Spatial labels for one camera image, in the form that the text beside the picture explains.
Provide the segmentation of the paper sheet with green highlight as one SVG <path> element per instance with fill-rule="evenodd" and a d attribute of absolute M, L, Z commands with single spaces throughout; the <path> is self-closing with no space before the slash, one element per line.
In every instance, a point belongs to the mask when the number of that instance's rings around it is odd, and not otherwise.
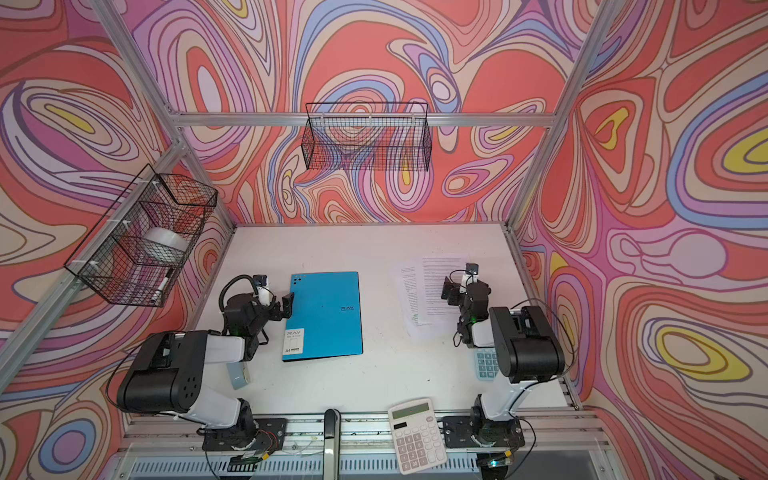
<path fill-rule="evenodd" d="M 396 264 L 392 270 L 405 330 L 411 339 L 426 341 L 446 332 L 437 320 L 430 320 L 421 308 L 423 296 L 415 265 Z"/>

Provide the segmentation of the blue clip folder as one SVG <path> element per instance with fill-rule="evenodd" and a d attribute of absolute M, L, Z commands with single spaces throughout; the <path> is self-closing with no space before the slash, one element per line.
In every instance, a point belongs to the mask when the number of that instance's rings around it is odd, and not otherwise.
<path fill-rule="evenodd" d="M 364 352 L 358 273 L 294 274 L 290 292 L 294 299 L 285 324 L 284 362 Z"/>

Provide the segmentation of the printed paper sheet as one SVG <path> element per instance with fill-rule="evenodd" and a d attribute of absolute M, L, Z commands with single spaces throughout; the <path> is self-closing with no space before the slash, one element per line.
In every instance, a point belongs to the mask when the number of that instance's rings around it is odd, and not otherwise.
<path fill-rule="evenodd" d="M 469 257 L 466 255 L 426 256 L 421 259 L 420 313 L 426 321 L 448 321 L 458 315 L 458 308 L 449 305 L 441 295 L 445 277 L 460 281 L 468 261 Z"/>

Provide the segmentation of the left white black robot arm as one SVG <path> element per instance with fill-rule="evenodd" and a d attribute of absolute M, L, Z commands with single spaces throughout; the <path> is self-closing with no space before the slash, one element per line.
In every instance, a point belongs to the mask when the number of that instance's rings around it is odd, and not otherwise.
<path fill-rule="evenodd" d="M 283 446 L 278 428 L 285 422 L 260 426 L 247 400 L 206 386 L 203 374 L 207 365 L 243 366 L 251 361 L 258 348 L 269 343 L 265 325 L 290 318 L 294 298 L 290 293 L 265 305 L 257 293 L 237 294 L 220 303 L 220 334 L 195 330 L 150 336 L 118 388 L 118 409 L 194 422 L 206 453 L 252 451 L 259 459 L 274 454 Z"/>

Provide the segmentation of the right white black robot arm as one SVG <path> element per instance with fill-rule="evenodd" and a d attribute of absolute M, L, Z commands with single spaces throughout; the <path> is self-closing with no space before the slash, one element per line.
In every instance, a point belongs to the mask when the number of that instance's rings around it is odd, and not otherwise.
<path fill-rule="evenodd" d="M 525 444 L 517 410 L 531 390 L 565 373 L 565 354 L 543 310 L 526 301 L 491 307 L 490 286 L 466 274 L 460 282 L 444 279 L 440 298 L 459 308 L 453 344 L 491 348 L 496 375 L 477 395 L 467 416 L 442 420 L 449 448 L 517 449 Z"/>

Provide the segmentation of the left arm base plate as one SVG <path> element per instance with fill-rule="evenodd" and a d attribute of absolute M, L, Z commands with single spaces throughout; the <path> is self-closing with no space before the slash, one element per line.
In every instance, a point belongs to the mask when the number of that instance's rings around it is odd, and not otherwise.
<path fill-rule="evenodd" d="M 197 434 L 203 437 L 202 448 L 206 452 L 254 451 L 274 453 L 284 445 L 288 419 L 281 417 L 257 418 L 254 427 L 227 429 L 201 427 Z"/>

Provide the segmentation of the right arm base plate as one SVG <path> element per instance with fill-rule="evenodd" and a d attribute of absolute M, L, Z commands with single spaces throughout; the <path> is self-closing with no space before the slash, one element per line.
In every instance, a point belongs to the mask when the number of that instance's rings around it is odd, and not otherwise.
<path fill-rule="evenodd" d="M 518 419 L 491 421 L 472 416 L 445 416 L 442 419 L 445 445 L 450 449 L 507 448 L 516 451 L 526 445 Z"/>

